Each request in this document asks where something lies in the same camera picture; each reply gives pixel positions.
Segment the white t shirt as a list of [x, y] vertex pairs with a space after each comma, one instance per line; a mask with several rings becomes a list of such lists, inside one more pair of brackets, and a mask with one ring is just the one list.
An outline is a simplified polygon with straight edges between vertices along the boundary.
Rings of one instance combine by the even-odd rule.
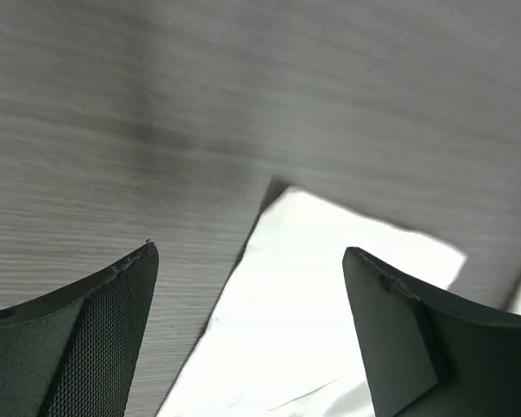
[[[361, 248], [453, 294], [465, 254], [287, 189], [257, 221], [162, 416], [378, 416], [343, 271]], [[512, 310], [521, 315], [521, 292]]]

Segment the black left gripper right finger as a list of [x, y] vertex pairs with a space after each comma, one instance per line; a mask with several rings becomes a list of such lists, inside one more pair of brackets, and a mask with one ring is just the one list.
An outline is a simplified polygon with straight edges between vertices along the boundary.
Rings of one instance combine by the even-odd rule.
[[361, 248], [346, 291], [378, 416], [521, 416], [521, 315], [469, 301]]

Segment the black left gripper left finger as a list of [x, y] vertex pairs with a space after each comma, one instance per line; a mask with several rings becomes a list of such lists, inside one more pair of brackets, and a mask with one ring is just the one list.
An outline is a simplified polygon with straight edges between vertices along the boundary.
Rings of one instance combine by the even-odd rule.
[[0, 416], [122, 416], [159, 268], [153, 242], [0, 310]]

